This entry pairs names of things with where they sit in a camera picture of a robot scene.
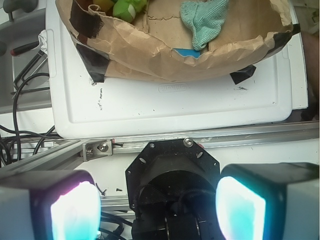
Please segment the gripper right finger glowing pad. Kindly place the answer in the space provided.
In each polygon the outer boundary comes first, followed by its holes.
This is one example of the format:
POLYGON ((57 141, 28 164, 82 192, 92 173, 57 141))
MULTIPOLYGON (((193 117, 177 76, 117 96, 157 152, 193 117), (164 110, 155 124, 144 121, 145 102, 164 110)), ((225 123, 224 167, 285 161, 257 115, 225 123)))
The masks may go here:
POLYGON ((320 167, 308 162, 226 165, 215 209, 227 240, 317 240, 320 167))

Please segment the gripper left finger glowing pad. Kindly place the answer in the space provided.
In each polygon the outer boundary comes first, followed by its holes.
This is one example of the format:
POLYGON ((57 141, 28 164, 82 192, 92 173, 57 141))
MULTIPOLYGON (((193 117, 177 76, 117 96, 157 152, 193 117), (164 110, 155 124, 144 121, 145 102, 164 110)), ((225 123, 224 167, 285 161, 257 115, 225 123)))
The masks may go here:
POLYGON ((0 175, 2 240, 94 240, 100 217, 100 194, 85 170, 0 175))

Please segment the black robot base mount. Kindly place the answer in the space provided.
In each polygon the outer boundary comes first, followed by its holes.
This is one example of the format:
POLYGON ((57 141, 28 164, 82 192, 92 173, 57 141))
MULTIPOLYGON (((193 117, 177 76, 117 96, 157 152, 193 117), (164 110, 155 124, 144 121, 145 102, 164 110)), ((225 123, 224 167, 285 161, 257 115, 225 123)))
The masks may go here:
POLYGON ((221 240, 220 164, 205 149, 144 148, 125 171, 134 240, 221 240))

